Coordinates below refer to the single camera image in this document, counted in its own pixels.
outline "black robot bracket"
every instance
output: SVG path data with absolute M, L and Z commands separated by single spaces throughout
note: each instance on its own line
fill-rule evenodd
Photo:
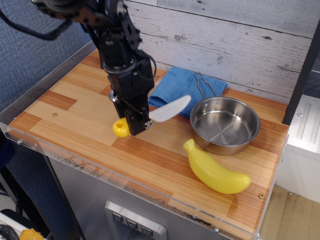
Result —
M 111 84 L 109 99 L 131 135 L 147 130 L 148 93 L 155 86 L 151 61 L 138 46 L 140 31 L 132 23 L 122 0 L 32 0 L 44 14 L 80 23 L 99 50 Z

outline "yellow toy banana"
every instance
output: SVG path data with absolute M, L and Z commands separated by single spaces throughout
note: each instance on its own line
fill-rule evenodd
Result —
M 237 194 L 249 187 L 251 179 L 248 175 L 222 166 L 209 154 L 196 148 L 193 139 L 186 141 L 183 147 L 188 152 L 192 171 L 210 188 L 223 194 Z

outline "blue fabric wall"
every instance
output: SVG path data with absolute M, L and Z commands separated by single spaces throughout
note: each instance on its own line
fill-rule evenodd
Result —
M 31 0 L 1 0 L 0 9 L 14 23 L 47 33 L 62 21 L 37 10 Z M 58 39 L 44 41 L 10 28 L 0 19 L 0 112 L 90 41 L 78 23 Z M 21 145 L 6 165 L 31 198 L 55 240 L 71 238 L 76 224 L 43 156 Z
M 2 0 L 0 9 L 12 22 L 41 33 L 63 22 L 41 13 L 31 0 Z M 90 40 L 78 23 L 44 41 L 0 19 L 0 112 Z

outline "cable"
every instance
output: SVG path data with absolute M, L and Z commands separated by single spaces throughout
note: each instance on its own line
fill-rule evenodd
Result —
M 46 41 L 55 40 L 62 32 L 64 32 L 73 23 L 73 21 L 71 19 L 68 19 L 64 23 L 62 23 L 59 27 L 57 27 L 55 30 L 48 32 L 48 33 L 45 33 L 45 34 L 42 34 L 42 33 L 36 32 L 32 29 L 29 29 L 25 26 L 22 26 L 22 25 L 19 25 L 17 23 L 10 21 L 6 17 L 6 15 L 1 11 L 1 9 L 0 9 L 0 18 L 6 24 L 8 24 L 10 27 L 12 27 L 15 30 L 18 30 L 22 33 L 25 33 L 25 34 L 31 35 L 33 37 L 36 37 L 38 39 L 42 39 L 42 40 L 46 40 Z

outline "wooden cutting board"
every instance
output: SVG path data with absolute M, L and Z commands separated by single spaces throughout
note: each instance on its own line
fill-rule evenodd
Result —
M 165 74 L 158 70 L 155 81 Z M 117 138 L 112 124 L 118 115 L 108 98 L 110 90 L 94 51 L 16 117 L 8 131 L 47 156 L 120 184 L 146 200 L 156 199 L 195 223 L 252 239 L 250 233 L 259 230 L 289 129 L 281 123 L 287 105 L 224 91 L 224 96 L 250 105 L 261 121 L 258 136 L 245 151 L 231 156 L 209 153 L 225 167 L 251 178 L 245 191 L 228 195 L 210 189 L 192 172 L 183 149 L 192 138 L 188 119 L 176 116 L 154 123 L 137 136 Z

